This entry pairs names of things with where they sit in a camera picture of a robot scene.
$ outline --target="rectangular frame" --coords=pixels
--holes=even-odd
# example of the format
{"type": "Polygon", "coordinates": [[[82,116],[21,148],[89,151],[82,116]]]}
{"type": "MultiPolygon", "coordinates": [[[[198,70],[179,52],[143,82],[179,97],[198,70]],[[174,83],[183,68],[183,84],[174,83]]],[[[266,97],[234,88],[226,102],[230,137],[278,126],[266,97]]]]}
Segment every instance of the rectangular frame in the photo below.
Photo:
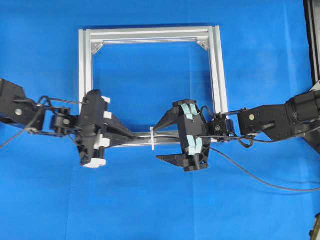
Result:
{"type": "MultiPolygon", "coordinates": [[[[208,51],[212,103],[215,113],[228,112],[225,70],[219,26],[186,26],[155,28],[79,29],[79,101],[93,90],[93,55],[104,45],[140,43],[195,42],[208,51]]],[[[150,132],[135,132],[150,137],[150,132]]],[[[155,133],[154,136],[179,136],[178,131],[155,133]]],[[[155,145],[179,143],[177,139],[155,138],[155,145]]],[[[149,139],[140,139],[121,147],[151,146],[149,139]]]]}

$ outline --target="white zip tie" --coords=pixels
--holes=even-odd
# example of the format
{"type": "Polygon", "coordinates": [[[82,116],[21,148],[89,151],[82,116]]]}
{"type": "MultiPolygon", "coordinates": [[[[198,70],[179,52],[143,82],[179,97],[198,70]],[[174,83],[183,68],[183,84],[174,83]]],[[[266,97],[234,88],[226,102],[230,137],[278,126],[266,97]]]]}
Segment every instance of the white zip tie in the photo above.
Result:
{"type": "Polygon", "coordinates": [[[152,151],[155,150],[155,138],[154,138],[154,128],[150,127],[150,134],[151,134],[151,146],[152,146],[152,151]]]}

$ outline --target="blue surface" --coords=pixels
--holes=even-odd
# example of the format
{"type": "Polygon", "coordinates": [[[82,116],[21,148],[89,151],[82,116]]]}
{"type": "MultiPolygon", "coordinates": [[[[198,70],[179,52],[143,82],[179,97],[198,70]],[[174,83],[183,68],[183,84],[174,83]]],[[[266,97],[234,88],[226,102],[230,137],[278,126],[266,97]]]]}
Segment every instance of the blue surface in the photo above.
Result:
{"type": "MultiPolygon", "coordinates": [[[[76,100],[78,29],[146,25],[221,26],[230,110],[281,104],[312,87],[302,0],[3,0],[0,76],[33,99],[76,100]]],[[[211,102],[208,56],[196,44],[105,46],[94,63],[95,87],[132,130],[156,123],[175,100],[211,102]]],[[[0,131],[4,142],[18,129],[0,131]]],[[[274,184],[320,184],[319,156],[302,139],[215,147],[274,184]]],[[[320,212],[319,193],[270,189],[213,152],[209,169],[191,173],[155,158],[179,153],[176,145],[106,152],[108,166],[92,170],[68,138],[24,134],[2,149],[0,239],[301,240],[320,212]]]]}

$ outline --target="bolt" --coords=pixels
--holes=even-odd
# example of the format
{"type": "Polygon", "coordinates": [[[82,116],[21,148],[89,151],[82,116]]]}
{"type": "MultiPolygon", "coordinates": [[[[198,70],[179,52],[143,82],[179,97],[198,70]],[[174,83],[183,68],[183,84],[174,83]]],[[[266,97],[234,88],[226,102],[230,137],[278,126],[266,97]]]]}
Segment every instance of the bolt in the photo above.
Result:
{"type": "Polygon", "coordinates": [[[70,124],[70,120],[69,120],[69,119],[64,119],[64,120],[63,120],[63,124],[69,125],[69,124],[70,124]]]}
{"type": "Polygon", "coordinates": [[[22,115],[22,110],[19,109],[19,108],[16,109],[16,110],[15,110],[15,114],[18,115],[18,116],[21,116],[21,115],[22,115]]]}

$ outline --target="black cable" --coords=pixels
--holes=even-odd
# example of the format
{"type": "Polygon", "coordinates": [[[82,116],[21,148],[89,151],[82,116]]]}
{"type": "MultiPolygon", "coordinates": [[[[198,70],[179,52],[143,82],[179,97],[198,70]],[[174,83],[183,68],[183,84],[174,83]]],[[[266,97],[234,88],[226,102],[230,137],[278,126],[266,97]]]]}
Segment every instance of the black cable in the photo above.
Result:
{"type": "Polygon", "coordinates": [[[320,129],[320,126],[314,128],[314,129],[311,129],[311,130],[308,130],[308,131],[303,131],[299,134],[296,134],[296,135],[293,135],[293,136],[290,136],[290,137],[286,137],[286,138],[282,138],[282,139],[277,139],[277,140],[260,140],[260,139],[254,139],[254,138],[250,138],[250,137],[244,137],[244,136],[219,136],[219,135],[210,135],[210,136],[198,136],[198,138],[220,138],[220,139],[240,139],[240,140],[248,140],[248,141],[254,141],[254,142],[257,142],[257,143],[277,143],[277,142],[281,142],[281,141],[284,141],[284,140],[288,140],[288,139],[292,139],[292,138],[295,138],[295,137],[303,137],[305,134],[309,134],[309,133],[312,133],[316,130],[320,129]]]}
{"type": "Polygon", "coordinates": [[[12,140],[16,139],[19,137],[21,134],[23,134],[26,130],[28,130],[38,119],[39,115],[42,113],[43,107],[40,107],[39,110],[36,112],[32,120],[25,126],[24,129],[19,131],[16,135],[10,137],[7,141],[5,141],[3,144],[0,145],[0,149],[4,148],[6,145],[8,145],[12,140]]]}
{"type": "Polygon", "coordinates": [[[51,101],[58,101],[58,102],[63,102],[63,103],[67,103],[67,104],[87,104],[86,102],[82,102],[82,101],[68,101],[68,100],[64,100],[64,99],[59,99],[59,98],[52,98],[50,97],[51,101]]]}
{"type": "Polygon", "coordinates": [[[253,145],[254,145],[254,141],[251,139],[249,140],[250,141],[250,144],[246,144],[244,143],[241,139],[237,139],[237,141],[246,149],[249,149],[251,148],[253,145]]]}
{"type": "Polygon", "coordinates": [[[204,109],[206,109],[206,110],[208,111],[208,113],[209,113],[209,115],[210,115],[211,117],[214,117],[214,115],[212,114],[212,112],[210,111],[210,108],[209,108],[208,106],[202,106],[202,107],[201,107],[200,111],[201,111],[201,113],[202,113],[203,116],[204,116],[204,109]]]}
{"type": "Polygon", "coordinates": [[[42,101],[43,99],[45,99],[44,104],[48,103],[48,104],[49,104],[49,109],[51,110],[51,112],[52,112],[54,115],[57,115],[57,113],[56,113],[56,111],[55,111],[55,108],[54,108],[54,106],[53,106],[52,103],[51,103],[50,97],[48,97],[48,96],[42,96],[42,97],[40,97],[40,99],[39,99],[39,101],[38,101],[37,104],[38,104],[38,105],[41,104],[41,101],[42,101]]]}
{"type": "Polygon", "coordinates": [[[281,189],[281,190],[286,190],[286,191],[293,191],[293,192],[316,192],[316,191],[320,191],[320,187],[315,187],[315,188],[310,188],[310,189],[297,189],[297,188],[289,188],[289,187],[285,187],[285,186],[279,186],[279,185],[275,185],[275,184],[266,182],[263,179],[261,179],[260,177],[257,177],[256,175],[254,175],[253,173],[251,173],[250,171],[245,169],[243,166],[241,166],[239,163],[234,161],[231,157],[229,157],[228,155],[224,154],[223,152],[221,152],[221,151],[219,151],[219,150],[217,150],[217,149],[215,149],[213,147],[210,147],[210,149],[212,149],[213,151],[217,152],[218,154],[220,154],[223,157],[225,157],[226,159],[228,159],[232,164],[236,165],[238,168],[240,168],[243,172],[245,172],[249,176],[253,177],[254,179],[259,181],[260,183],[268,185],[269,187],[276,188],[276,189],[281,189]]]}
{"type": "Polygon", "coordinates": [[[74,139],[72,138],[72,136],[68,135],[68,137],[72,140],[72,142],[73,142],[77,147],[79,146],[79,144],[76,142],[76,140],[74,140],[74,139]]]}

